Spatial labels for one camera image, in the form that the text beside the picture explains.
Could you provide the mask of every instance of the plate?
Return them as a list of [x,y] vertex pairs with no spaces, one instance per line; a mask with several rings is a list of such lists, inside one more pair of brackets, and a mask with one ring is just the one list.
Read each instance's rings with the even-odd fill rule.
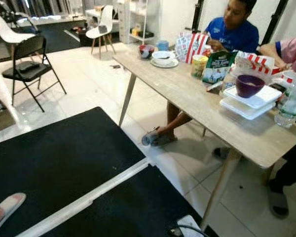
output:
[[260,109],[271,102],[275,102],[281,97],[282,92],[265,85],[262,90],[254,96],[251,96],[250,98],[243,98],[238,95],[236,86],[233,86],[226,89],[223,94],[228,97],[232,97],[233,99],[240,101],[253,109]]
[[167,65],[159,65],[153,59],[150,62],[151,64],[153,64],[155,67],[158,67],[158,68],[174,68],[179,64],[177,59],[173,59],[172,62]]
[[236,114],[241,115],[245,119],[254,120],[275,107],[275,102],[266,104],[260,109],[253,109],[231,97],[226,97],[220,101],[220,105],[235,112]]

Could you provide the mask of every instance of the blue shirt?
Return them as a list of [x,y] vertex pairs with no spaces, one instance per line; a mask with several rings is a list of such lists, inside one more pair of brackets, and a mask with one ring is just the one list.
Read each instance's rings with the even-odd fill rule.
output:
[[259,31],[249,21],[245,21],[235,30],[228,30],[223,17],[215,18],[206,28],[211,38],[219,40],[228,51],[241,50],[255,53],[259,44]]

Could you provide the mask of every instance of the white slipper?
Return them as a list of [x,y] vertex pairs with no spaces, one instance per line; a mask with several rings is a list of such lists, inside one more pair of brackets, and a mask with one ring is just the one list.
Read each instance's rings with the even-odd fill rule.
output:
[[[20,195],[21,200],[18,201],[18,199],[13,197],[14,195]],[[22,205],[25,198],[25,194],[17,193],[7,197],[3,202],[0,203],[0,208],[4,211],[4,217],[0,221],[0,227],[12,215],[12,213],[15,212]]]

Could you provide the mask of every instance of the cable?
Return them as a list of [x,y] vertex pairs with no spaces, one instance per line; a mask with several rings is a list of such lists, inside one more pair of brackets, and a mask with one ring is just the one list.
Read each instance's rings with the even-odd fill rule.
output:
[[181,228],[186,228],[186,229],[190,229],[190,230],[194,230],[195,232],[198,232],[200,234],[202,234],[204,237],[209,237],[207,234],[205,234],[204,232],[200,231],[199,229],[197,228],[194,228],[192,226],[187,226],[187,225],[177,225],[178,227],[181,227]]

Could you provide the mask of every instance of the slipper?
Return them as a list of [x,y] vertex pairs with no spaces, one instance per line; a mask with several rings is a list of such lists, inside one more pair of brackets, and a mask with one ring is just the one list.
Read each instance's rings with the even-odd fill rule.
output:
[[[20,195],[22,199],[18,201],[18,199],[13,197],[14,195]],[[17,193],[14,195],[7,197],[0,203],[0,208],[4,211],[4,217],[0,220],[0,227],[22,205],[26,198],[26,195],[23,193]]]
[[213,156],[217,159],[227,159],[230,148],[228,147],[219,147],[213,150]]
[[151,144],[155,139],[158,138],[157,129],[159,127],[156,127],[153,131],[148,132],[145,136],[142,137],[142,144],[144,146],[148,146]]
[[276,193],[271,190],[270,186],[267,186],[267,195],[272,214],[280,219],[286,218],[289,210],[285,194]]
[[177,140],[178,140],[177,137],[173,138],[169,133],[166,133],[166,134],[159,136],[157,139],[155,139],[151,143],[151,146],[152,147],[160,147],[160,146],[163,146],[163,145],[168,144],[170,142],[175,142]]

